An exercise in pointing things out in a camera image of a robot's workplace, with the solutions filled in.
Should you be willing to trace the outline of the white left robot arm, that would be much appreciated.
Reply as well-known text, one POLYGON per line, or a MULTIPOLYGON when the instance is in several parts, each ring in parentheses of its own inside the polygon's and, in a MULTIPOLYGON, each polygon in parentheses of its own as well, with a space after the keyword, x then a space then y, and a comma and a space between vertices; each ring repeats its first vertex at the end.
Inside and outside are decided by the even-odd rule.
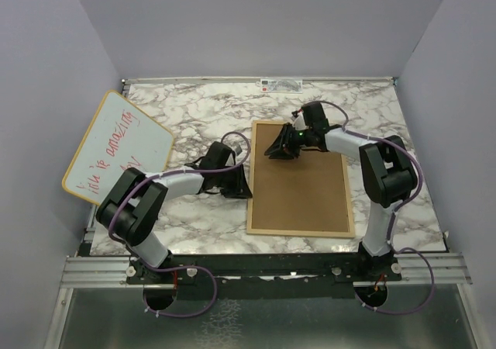
POLYGON ((127 246, 144 263, 151 281, 166 281, 171 272, 170 251, 153 232, 164 202, 184 195, 210 193, 228 199, 250 199, 243 162, 222 142, 214 142, 206 155, 175 171, 145 173, 124 170, 99 206, 95 218, 116 241, 127 246))

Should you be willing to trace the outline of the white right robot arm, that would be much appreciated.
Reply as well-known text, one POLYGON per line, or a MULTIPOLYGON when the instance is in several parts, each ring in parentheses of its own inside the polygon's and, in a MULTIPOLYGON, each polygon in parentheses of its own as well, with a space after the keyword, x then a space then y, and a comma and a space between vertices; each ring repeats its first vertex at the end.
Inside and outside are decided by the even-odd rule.
POLYGON ((265 150, 270 159, 298 158, 305 147, 342 154, 360 162, 364 190, 370 200, 367 231, 360 246, 367 254, 356 260, 357 274, 373 280, 384 270, 380 257, 393 251, 393 229, 399 210, 422 190, 423 178, 417 160, 398 135, 375 137, 353 132, 350 118, 338 105, 328 104, 344 115, 344 122, 331 124, 325 101, 311 101, 292 113, 275 141, 265 150))

